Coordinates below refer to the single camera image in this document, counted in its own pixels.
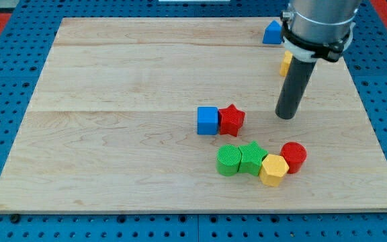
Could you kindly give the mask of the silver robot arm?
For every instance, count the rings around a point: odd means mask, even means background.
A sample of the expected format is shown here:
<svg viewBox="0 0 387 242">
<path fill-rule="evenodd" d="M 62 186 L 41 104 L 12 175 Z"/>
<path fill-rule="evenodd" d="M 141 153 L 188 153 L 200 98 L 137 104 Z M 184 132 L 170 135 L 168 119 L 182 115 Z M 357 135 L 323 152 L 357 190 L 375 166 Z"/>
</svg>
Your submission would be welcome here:
<svg viewBox="0 0 387 242">
<path fill-rule="evenodd" d="M 280 13 L 282 42 L 305 63 L 337 62 L 353 40 L 360 0 L 290 0 Z"/>
</svg>

